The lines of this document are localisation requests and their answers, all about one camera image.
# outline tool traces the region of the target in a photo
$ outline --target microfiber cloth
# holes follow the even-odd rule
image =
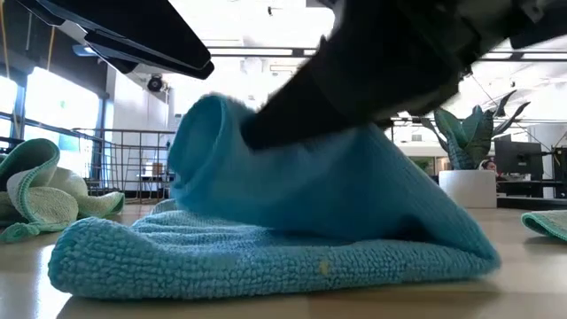
[[[124,194],[91,197],[85,181],[57,167],[59,148],[38,138],[18,145],[0,163],[0,242],[61,231],[79,217],[117,214]]]
[[[500,265],[477,223],[376,127],[252,152],[239,131],[251,115],[226,97],[200,99],[169,153],[176,202],[130,228],[78,221],[53,249],[53,286],[216,299],[457,280]]]
[[[522,214],[522,224],[541,235],[567,241],[567,211],[525,213]]]

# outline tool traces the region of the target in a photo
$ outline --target potted plant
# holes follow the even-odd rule
[[[493,119],[505,115],[504,106],[514,93],[507,94],[495,109],[483,111],[480,106],[475,106],[472,114],[462,121],[450,112],[438,109],[433,113],[437,129],[430,119],[421,119],[423,126],[435,133],[453,166],[452,171],[439,172],[439,186],[461,206],[496,208],[494,172],[478,170],[478,165],[488,155],[492,138],[504,133],[530,104],[520,105],[509,119],[495,128]]]

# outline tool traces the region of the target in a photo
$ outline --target robotic arm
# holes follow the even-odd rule
[[[82,27],[91,49],[123,73],[139,63],[199,79],[214,70],[208,49],[168,0],[18,1],[48,24],[67,19]],[[333,32],[244,123],[255,150],[370,122],[386,128],[400,111],[425,115],[503,40],[520,49],[567,34],[567,0],[320,2],[335,12]]]

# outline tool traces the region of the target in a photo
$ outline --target green microfiber towel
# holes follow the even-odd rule
[[[522,224],[541,235],[567,241],[567,211],[525,213],[522,214]]]
[[[0,159],[0,241],[19,242],[43,231],[61,231],[78,218],[106,217],[124,207],[124,194],[89,196],[85,181],[57,167],[59,148],[38,138]]]

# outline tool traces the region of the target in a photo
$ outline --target snake plant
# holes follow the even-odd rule
[[[436,110],[433,114],[439,132],[433,127],[430,119],[421,119],[422,125],[437,136],[439,144],[449,155],[453,169],[477,169],[490,151],[492,138],[504,133],[530,104],[526,102],[520,105],[509,119],[495,128],[494,118],[505,114],[504,106],[514,93],[515,91],[512,91],[507,94],[494,110],[483,111],[480,106],[475,106],[472,114],[462,121],[446,110]]]

